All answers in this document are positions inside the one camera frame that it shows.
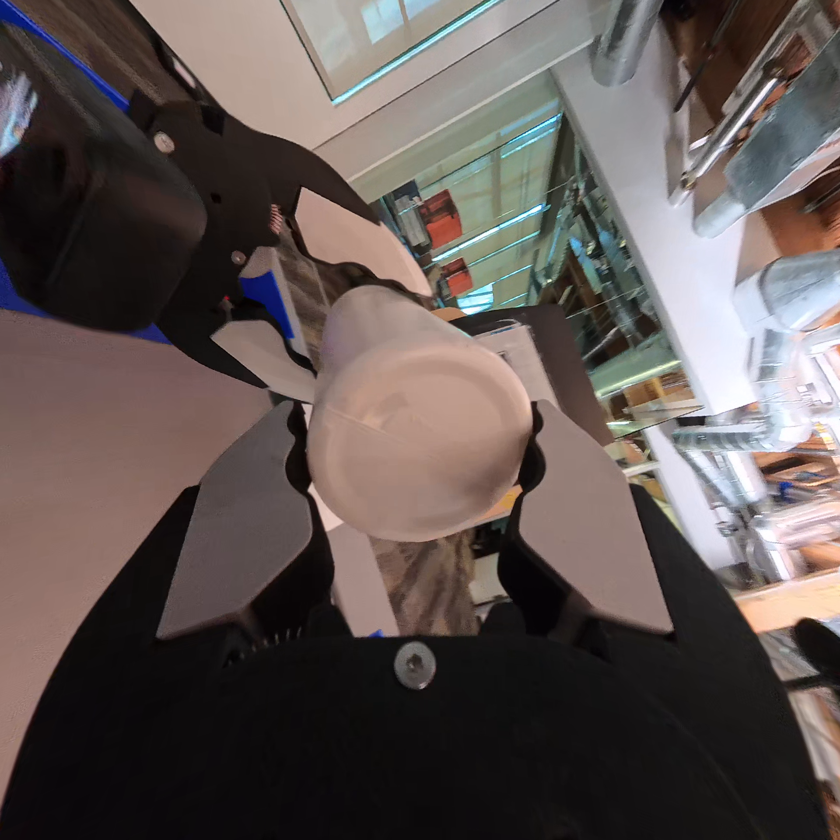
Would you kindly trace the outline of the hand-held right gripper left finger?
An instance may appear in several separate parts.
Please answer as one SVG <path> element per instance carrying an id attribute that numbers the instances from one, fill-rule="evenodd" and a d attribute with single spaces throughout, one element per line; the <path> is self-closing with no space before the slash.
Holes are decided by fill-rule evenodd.
<path id="1" fill-rule="evenodd" d="M 206 472 L 157 639 L 231 623 L 257 640 L 279 628 L 276 586 L 317 531 L 307 431 L 302 404 L 283 401 Z"/>

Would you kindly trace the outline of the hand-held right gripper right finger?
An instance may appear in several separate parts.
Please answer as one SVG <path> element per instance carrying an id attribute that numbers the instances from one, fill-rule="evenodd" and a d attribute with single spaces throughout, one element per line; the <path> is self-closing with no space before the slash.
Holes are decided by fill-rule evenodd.
<path id="1" fill-rule="evenodd" d="M 559 408 L 532 404 L 533 430 L 498 556 L 526 634 L 571 641 L 591 620 L 674 630 L 627 478 Z"/>

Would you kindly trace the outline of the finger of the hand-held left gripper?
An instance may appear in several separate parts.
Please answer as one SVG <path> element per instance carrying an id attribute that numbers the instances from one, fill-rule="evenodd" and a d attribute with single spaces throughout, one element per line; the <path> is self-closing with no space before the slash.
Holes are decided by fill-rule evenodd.
<path id="1" fill-rule="evenodd" d="M 403 242 L 380 222 L 300 187 L 289 226 L 301 254 L 347 274 L 352 288 L 378 287 L 428 308 L 429 282 Z"/>
<path id="2" fill-rule="evenodd" d="M 255 375 L 267 390 L 300 403 L 313 403 L 316 374 L 265 320 L 229 321 L 211 335 L 218 347 Z"/>

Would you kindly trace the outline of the white bottle black cap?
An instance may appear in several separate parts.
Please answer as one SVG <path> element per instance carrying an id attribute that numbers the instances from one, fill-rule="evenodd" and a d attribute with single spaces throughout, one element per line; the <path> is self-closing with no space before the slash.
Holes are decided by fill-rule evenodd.
<path id="1" fill-rule="evenodd" d="M 515 484 L 532 433 L 498 354 L 397 291 L 354 288 L 322 330 L 308 467 L 326 506 L 378 539 L 466 529 Z"/>

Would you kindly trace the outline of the framed instruction sign board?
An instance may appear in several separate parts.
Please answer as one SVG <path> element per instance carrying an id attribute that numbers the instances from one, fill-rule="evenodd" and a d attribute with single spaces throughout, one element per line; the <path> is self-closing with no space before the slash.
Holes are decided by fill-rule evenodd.
<path id="1" fill-rule="evenodd" d="M 613 443 L 571 324 L 559 306 L 490 310 L 460 316 L 453 325 L 500 352 L 532 401 L 551 401 L 599 445 Z"/>

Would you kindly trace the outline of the large paned window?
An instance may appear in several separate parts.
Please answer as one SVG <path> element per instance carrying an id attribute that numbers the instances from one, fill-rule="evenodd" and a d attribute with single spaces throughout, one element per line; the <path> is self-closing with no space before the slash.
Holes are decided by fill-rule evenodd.
<path id="1" fill-rule="evenodd" d="M 489 15 L 504 34 L 548 1 L 281 1 L 331 104 L 348 101 Z"/>

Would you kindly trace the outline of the silver ventilation duct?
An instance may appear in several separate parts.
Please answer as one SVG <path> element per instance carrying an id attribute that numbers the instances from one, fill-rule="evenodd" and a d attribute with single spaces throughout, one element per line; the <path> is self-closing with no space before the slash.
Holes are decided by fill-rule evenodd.
<path id="1" fill-rule="evenodd" d="M 612 1 L 592 60 L 592 75 L 604 88 L 617 88 L 636 73 L 663 1 Z"/>
<path id="2" fill-rule="evenodd" d="M 839 34 L 832 2 L 795 2 L 724 104 L 681 177 L 687 193 L 763 111 L 724 168 L 726 186 L 694 221 L 715 238 L 809 186 L 838 157 Z"/>

